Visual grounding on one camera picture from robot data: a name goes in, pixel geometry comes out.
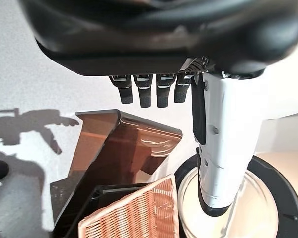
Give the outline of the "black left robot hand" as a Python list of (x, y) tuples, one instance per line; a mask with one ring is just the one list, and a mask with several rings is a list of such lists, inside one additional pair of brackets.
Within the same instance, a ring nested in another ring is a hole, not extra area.
[(84, 76), (170, 76), (191, 71), (198, 196), (221, 216), (252, 158), (264, 104), (256, 80), (298, 43), (298, 0), (21, 0), (41, 51)]

